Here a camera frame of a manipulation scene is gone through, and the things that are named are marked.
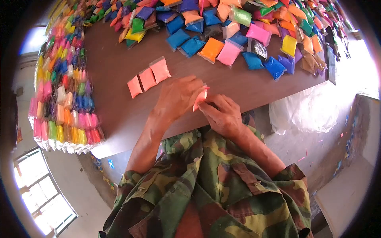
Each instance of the camouflage shirt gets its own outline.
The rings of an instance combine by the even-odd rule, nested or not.
[[[191,199],[204,237],[312,237],[306,177],[295,164],[271,179],[211,129],[163,147],[146,174],[124,173],[100,237],[174,237]]]

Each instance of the white plastic sack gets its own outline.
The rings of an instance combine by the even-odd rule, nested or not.
[[[339,95],[331,83],[322,83],[270,103],[272,130],[279,135],[288,129],[329,132],[337,123]]]

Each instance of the hand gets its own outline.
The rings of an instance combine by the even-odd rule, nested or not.
[[[164,126],[170,126],[194,105],[197,96],[203,90],[202,80],[194,75],[167,79],[152,111],[156,120],[162,121]]]
[[[214,103],[218,110],[208,103]],[[245,131],[238,104],[225,95],[210,95],[199,103],[200,111],[206,116],[211,128],[223,137],[235,141]]]

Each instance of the right hand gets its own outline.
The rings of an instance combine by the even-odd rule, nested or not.
[[[214,103],[218,110],[208,103]],[[198,105],[211,128],[223,137],[235,141],[245,131],[240,107],[231,98],[223,94],[210,95]]]

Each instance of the forearm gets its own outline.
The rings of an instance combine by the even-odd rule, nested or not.
[[[273,178],[286,168],[280,158],[262,143],[245,125],[243,126],[242,132],[233,139],[233,142],[254,160],[270,178]]]
[[[169,122],[165,121],[160,112],[153,110],[150,113],[143,132],[132,150],[126,171],[134,170],[145,174],[154,166],[160,141],[168,126]]]

